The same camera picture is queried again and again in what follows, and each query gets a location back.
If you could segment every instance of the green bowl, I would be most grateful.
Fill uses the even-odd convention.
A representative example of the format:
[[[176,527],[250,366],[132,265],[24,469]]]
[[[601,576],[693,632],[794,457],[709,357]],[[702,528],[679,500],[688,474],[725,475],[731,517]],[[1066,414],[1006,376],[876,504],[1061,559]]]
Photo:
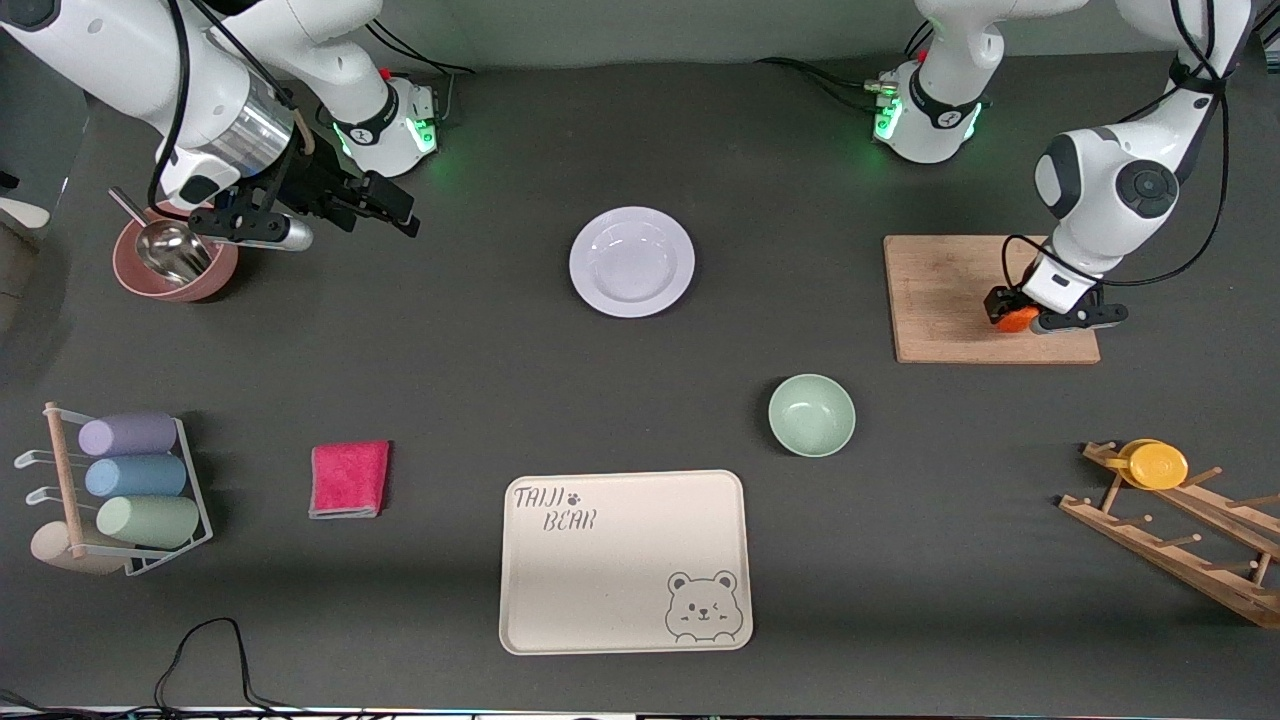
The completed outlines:
[[[823,375],[787,378],[769,398],[773,436],[804,457],[826,457],[845,447],[856,420],[849,393]]]

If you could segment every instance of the bear cartoon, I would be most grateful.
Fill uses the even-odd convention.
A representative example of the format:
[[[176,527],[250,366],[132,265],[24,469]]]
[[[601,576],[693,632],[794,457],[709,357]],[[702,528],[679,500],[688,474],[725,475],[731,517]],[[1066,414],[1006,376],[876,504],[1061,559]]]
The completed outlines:
[[[667,579],[671,607],[667,610],[667,629],[678,643],[684,638],[696,642],[716,642],[742,629],[742,611],[737,607],[733,591],[737,578],[727,570],[714,578],[692,579],[676,573]]]

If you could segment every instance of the green cup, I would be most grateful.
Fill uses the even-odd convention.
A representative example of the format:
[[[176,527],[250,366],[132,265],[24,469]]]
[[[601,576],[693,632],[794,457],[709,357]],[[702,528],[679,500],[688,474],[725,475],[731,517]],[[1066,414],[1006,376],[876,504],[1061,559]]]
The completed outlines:
[[[97,510],[97,530],[118,541],[173,550],[200,525],[200,510],[187,497],[113,497]]]

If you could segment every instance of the wooden cutting board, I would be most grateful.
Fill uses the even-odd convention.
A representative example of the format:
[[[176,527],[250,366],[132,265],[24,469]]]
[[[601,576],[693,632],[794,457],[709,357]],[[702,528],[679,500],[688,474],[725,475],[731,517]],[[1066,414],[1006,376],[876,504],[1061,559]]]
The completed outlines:
[[[1002,333],[982,301],[1005,284],[996,234],[891,234],[884,238],[893,345],[899,363],[1092,365],[1102,359],[1093,331]],[[1043,242],[1043,237],[1033,237]],[[1009,247],[1018,279],[1034,259],[1024,242]]]

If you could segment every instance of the white wall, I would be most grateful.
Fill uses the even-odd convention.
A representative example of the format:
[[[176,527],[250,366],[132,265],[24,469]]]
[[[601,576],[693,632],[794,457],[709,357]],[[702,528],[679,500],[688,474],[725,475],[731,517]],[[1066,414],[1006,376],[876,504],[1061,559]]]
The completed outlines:
[[[381,19],[428,56],[483,68],[849,58],[897,51],[922,22],[910,0],[385,0]],[[1012,55],[1160,47],[1112,0],[1002,28]],[[357,37],[380,64],[415,67]]]

